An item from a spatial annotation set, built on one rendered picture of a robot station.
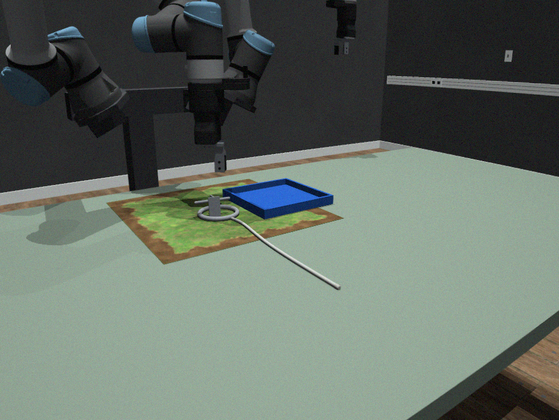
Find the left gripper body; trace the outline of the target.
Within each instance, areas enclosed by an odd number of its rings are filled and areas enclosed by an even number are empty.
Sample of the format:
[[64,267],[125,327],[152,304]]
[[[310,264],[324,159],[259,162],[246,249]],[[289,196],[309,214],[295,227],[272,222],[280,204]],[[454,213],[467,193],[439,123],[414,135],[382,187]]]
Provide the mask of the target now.
[[326,7],[337,8],[337,38],[356,37],[357,0],[328,0]]

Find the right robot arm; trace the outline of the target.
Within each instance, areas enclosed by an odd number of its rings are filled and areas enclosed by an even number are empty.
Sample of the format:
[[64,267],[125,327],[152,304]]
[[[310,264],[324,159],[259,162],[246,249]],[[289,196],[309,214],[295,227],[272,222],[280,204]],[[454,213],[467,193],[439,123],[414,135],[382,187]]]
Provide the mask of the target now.
[[[1,1],[10,38],[1,82],[10,95],[25,105],[39,106],[65,87],[77,118],[95,115],[119,100],[120,88],[102,71],[77,28],[48,35],[43,0]],[[135,19],[131,34],[138,50],[186,52],[187,59],[223,59],[218,4],[150,1],[161,11]]]

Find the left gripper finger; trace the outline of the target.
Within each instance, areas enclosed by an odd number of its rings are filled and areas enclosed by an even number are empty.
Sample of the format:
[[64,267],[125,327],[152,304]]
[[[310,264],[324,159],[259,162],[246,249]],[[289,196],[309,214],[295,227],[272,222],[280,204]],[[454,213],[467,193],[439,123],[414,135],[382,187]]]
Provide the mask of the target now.
[[334,40],[334,54],[333,55],[338,55],[338,50],[339,50],[339,46],[338,46],[338,41],[339,40],[343,40],[343,38],[333,38]]
[[348,42],[354,40],[354,37],[344,37],[343,54],[348,54]]

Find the white ring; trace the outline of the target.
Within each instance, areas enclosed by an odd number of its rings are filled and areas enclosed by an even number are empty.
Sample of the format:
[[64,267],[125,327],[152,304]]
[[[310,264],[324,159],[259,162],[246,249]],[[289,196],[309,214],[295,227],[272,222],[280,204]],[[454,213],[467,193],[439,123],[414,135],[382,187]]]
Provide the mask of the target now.
[[202,214],[203,212],[209,210],[208,206],[206,206],[206,207],[201,208],[201,209],[198,211],[197,215],[198,215],[201,219],[207,220],[207,221],[226,221],[226,220],[230,220],[231,217],[234,217],[234,218],[237,217],[237,216],[239,215],[239,213],[240,213],[240,211],[238,210],[238,208],[236,208],[235,206],[231,206],[231,205],[220,205],[220,206],[221,206],[221,209],[230,209],[230,210],[235,211],[235,213],[233,213],[233,214],[231,214],[231,215],[223,216],[223,217],[210,217],[210,216],[206,216],[206,215],[203,215],[203,214]]

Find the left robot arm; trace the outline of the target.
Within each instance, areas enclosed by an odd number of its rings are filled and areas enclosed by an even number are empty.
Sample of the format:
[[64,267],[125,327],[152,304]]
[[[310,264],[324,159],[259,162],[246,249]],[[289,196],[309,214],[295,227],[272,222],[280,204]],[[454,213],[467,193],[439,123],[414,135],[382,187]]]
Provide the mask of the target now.
[[224,91],[253,105],[257,85],[273,55],[275,45],[253,29],[249,0],[225,0],[225,6],[230,28],[227,36],[230,66],[224,73],[224,78],[243,77],[243,66],[248,66],[250,88]]

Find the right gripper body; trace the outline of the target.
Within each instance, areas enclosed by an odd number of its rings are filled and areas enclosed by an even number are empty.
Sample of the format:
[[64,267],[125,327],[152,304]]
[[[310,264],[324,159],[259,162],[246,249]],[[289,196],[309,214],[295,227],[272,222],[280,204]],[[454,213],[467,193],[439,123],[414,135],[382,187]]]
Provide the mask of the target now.
[[[194,114],[194,143],[214,145],[221,140],[220,112],[225,111],[224,90],[247,90],[250,78],[224,78],[223,59],[187,60],[189,111]],[[222,79],[222,83],[221,83]]]

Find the green grassy ground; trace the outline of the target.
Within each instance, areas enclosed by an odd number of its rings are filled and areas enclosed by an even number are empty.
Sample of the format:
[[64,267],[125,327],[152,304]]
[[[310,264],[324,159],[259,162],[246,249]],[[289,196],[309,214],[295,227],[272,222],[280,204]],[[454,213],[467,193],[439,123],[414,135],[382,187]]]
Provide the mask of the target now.
[[[234,220],[201,219],[197,213],[208,203],[194,204],[207,200],[210,195],[223,198],[223,189],[255,183],[245,179],[107,204],[165,265],[260,240]],[[238,208],[240,213],[236,219],[264,239],[343,219],[318,207],[263,219],[229,200],[220,201],[220,205]]]

